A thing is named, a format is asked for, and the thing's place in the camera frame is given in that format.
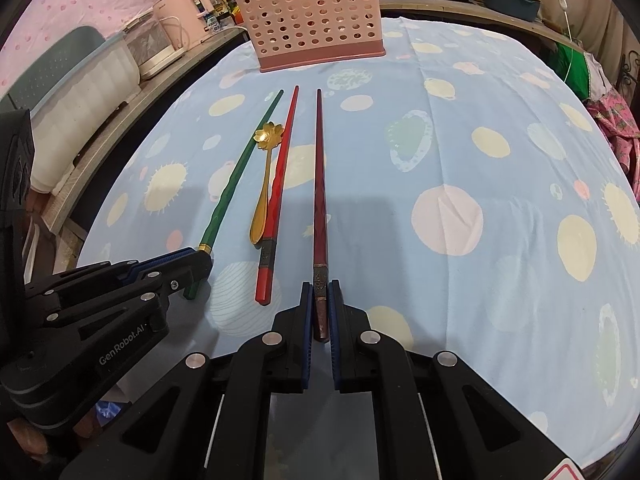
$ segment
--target patterned fabric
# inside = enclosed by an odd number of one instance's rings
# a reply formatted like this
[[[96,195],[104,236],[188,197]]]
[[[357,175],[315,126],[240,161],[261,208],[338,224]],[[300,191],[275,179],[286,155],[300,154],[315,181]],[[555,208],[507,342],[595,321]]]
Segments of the patterned fabric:
[[[585,104],[602,131],[631,184],[636,202],[640,202],[640,130],[626,101],[611,88],[598,101]]]
[[[285,91],[272,117],[283,123],[300,85],[272,303],[254,301],[248,234],[266,159],[255,150],[208,285],[194,301],[171,297],[170,333],[121,388],[135,399],[188,353],[234,352],[298,304],[312,277],[322,89],[329,272],[345,301],[407,349],[456,352],[579,465],[599,460],[640,411],[640,210],[620,165],[519,42],[441,22],[382,28],[384,57],[277,72],[240,46],[142,142],[82,265],[197,246],[268,101]],[[304,395],[273,397],[269,434],[266,478],[378,478],[371,398],[334,392],[329,345],[314,346]]]

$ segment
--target metal screw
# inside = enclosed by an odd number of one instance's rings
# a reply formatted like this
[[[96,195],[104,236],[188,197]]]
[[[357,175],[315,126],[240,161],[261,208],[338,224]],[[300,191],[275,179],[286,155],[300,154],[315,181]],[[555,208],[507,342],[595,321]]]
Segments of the metal screw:
[[[186,364],[189,368],[194,369],[200,368],[206,362],[207,358],[202,354],[191,354],[184,360],[184,364]]]
[[[360,334],[360,340],[368,345],[375,345],[380,342],[380,334],[373,330],[367,330]]]
[[[262,342],[268,346],[274,346],[282,342],[282,336],[277,332],[267,332],[262,336]]]
[[[458,363],[458,358],[452,352],[440,352],[438,354],[438,362],[442,366],[455,366]]]

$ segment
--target green chopstick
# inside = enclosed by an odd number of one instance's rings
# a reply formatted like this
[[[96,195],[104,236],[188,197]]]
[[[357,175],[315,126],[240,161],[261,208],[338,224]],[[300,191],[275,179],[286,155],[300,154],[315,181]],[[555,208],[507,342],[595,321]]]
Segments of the green chopstick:
[[[234,192],[236,191],[236,186],[238,185],[238,181],[240,180],[240,177],[242,176],[242,172],[244,172],[244,168],[246,168],[246,165],[249,162],[249,158],[251,157],[251,153],[254,150],[254,146],[256,145],[256,142],[254,140],[254,134],[257,130],[260,130],[262,128],[264,123],[269,122],[271,114],[273,114],[273,111],[275,107],[278,105],[278,102],[280,101],[280,98],[282,97],[283,94],[284,94],[284,90],[280,90],[278,92],[278,95],[274,97],[273,101],[271,101],[271,104],[269,105],[269,108],[265,112],[264,116],[260,119],[260,123],[258,124],[256,129],[252,131],[251,138],[249,139],[249,142],[245,146],[244,152],[242,152],[242,155],[240,155],[240,159],[238,160],[236,167],[234,168],[234,170],[231,173],[231,176],[229,177],[229,182],[226,184],[224,191],[220,195],[220,201],[216,205],[216,208],[213,210],[213,214],[211,215],[211,220],[209,222],[209,225],[205,229],[204,234],[202,235],[202,241],[198,246],[199,250],[205,251],[206,253],[211,254],[213,242],[216,241],[216,237],[218,236],[218,231],[220,230],[220,224],[222,224],[222,221],[226,214],[226,210],[228,209],[229,203],[231,202]],[[187,288],[184,289],[183,296],[187,300],[193,300],[196,297],[196,294],[198,293],[199,286],[200,286],[200,282],[196,282],[196,283],[193,283],[191,286],[188,286]]]

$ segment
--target pink fabric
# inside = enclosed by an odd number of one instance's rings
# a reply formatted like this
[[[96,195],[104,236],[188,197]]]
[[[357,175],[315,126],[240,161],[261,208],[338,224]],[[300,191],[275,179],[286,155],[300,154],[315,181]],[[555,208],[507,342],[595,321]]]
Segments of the pink fabric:
[[[615,88],[598,101],[586,101],[585,106],[607,137],[631,184],[636,202],[640,202],[640,130],[629,106]]]
[[[157,0],[33,0],[0,51],[0,96],[57,40],[80,25],[108,38]]]

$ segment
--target pink plastic basket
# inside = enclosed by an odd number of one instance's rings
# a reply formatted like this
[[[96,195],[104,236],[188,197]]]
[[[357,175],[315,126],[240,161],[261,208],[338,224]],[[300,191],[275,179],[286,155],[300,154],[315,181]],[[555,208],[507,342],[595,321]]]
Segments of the pink plastic basket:
[[[261,72],[384,56],[378,0],[236,0]]]

